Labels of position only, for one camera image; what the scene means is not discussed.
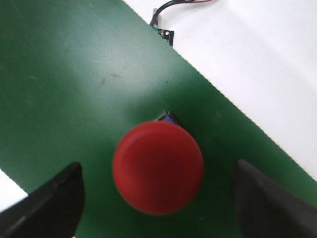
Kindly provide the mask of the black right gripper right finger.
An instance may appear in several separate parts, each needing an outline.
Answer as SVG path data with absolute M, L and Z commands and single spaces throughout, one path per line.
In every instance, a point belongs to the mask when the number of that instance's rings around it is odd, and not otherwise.
M 235 161 L 232 200 L 245 238 L 315 238 L 317 209 L 245 160 Z

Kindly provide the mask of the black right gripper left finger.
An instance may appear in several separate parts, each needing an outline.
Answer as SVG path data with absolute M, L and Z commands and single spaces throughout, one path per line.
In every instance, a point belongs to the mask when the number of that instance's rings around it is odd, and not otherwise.
M 2 238 L 72 238 L 85 205 L 82 166 L 69 164 L 0 214 Z

